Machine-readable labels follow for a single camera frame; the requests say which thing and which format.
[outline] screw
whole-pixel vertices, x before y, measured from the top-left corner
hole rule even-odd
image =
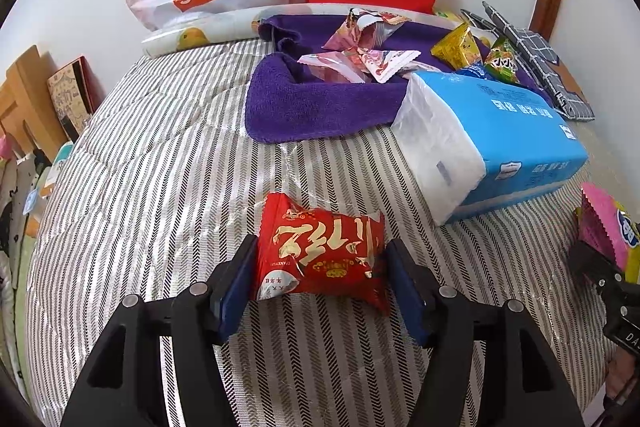
[[[122,300],[122,305],[125,308],[133,308],[133,306],[135,306],[136,304],[138,304],[138,296],[135,295],[135,293],[132,293],[130,295],[127,295],[123,300]]]
[[[452,288],[451,286],[441,286],[438,292],[440,292],[440,295],[442,295],[446,299],[452,299],[453,297],[458,295],[457,290],[455,288]]]
[[[203,293],[206,293],[208,289],[209,288],[207,288],[207,285],[204,282],[196,282],[190,286],[189,293],[191,295],[202,295]]]
[[[511,299],[507,304],[507,308],[509,308],[514,313],[520,313],[524,309],[524,304],[522,304],[517,299]]]

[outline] mattress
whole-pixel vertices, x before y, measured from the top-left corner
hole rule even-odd
[[[386,238],[469,298],[522,300],[581,408],[612,346],[604,308],[566,267],[587,165],[557,192],[436,227],[386,126],[335,139],[260,144],[244,129],[252,71],[271,45],[216,44],[142,58],[92,118],[47,207],[28,276],[26,342],[33,406],[57,425],[82,364],[119,301],[175,296],[257,233],[268,192],[345,214],[380,209]],[[462,425],[478,416],[474,352]],[[392,299],[390,317],[359,301],[291,295],[251,302],[216,348],[243,426],[404,426],[428,365]],[[184,424],[170,339],[161,339],[166,406]]]

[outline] pink candy wrapper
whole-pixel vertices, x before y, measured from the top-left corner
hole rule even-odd
[[[0,137],[0,161],[11,159],[14,152],[11,149],[11,143],[6,136]]]
[[[624,207],[596,185],[583,183],[581,210],[578,239],[615,262],[627,282],[638,282],[638,230]]]
[[[364,73],[349,57],[340,52],[303,55],[298,59],[298,62],[309,66],[312,75],[325,82],[334,84],[371,82],[367,73]]]
[[[370,82],[372,75],[384,84],[396,73],[408,78],[414,71],[439,71],[414,60],[418,51],[378,51],[350,48],[343,52],[303,55],[300,64],[309,66],[311,73],[325,82],[359,84]]]
[[[369,70],[369,73],[373,75],[373,78],[380,84],[384,84],[393,75],[398,73],[400,68],[406,66],[414,60],[415,57],[420,55],[420,52],[381,52],[378,50],[363,50],[358,48],[358,54],[364,66]]]
[[[350,48],[374,50],[408,20],[407,17],[393,13],[352,8],[345,22],[323,48],[338,52]]]

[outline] candy wrapper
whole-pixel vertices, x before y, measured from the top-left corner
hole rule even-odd
[[[496,80],[519,84],[516,71],[518,65],[514,57],[514,51],[507,37],[500,37],[494,42],[489,54],[484,61],[484,67]]]
[[[456,71],[456,74],[462,74],[463,76],[472,76],[474,78],[482,78],[483,80],[495,80],[488,72],[485,70],[482,62],[478,60],[474,62],[470,66],[466,68],[462,68]]]
[[[386,51],[363,50],[358,48],[360,60],[380,84],[398,73],[400,68],[407,66],[415,57],[420,55],[418,51]]]
[[[279,192],[267,196],[258,239],[255,298],[318,293],[362,299],[388,314],[385,221],[305,210]]]
[[[374,50],[408,20],[407,17],[393,13],[352,8],[345,22],[323,48],[338,52],[349,48]]]
[[[481,60],[480,49],[471,34],[469,24],[463,23],[431,48],[431,55],[460,70]]]
[[[624,270],[627,282],[638,283],[640,236],[624,206],[596,185],[583,183],[578,223],[578,239]]]
[[[371,81],[370,76],[362,71],[362,63],[355,64],[354,60],[341,52],[303,55],[298,62],[309,66],[311,73],[325,82],[362,84]]]
[[[4,168],[5,163],[10,160],[14,155],[11,149],[11,143],[6,136],[0,136],[0,169]]]

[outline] blue tissue package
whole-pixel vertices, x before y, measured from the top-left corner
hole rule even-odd
[[[588,158],[539,95],[452,73],[412,74],[391,129],[438,225],[552,192]]]

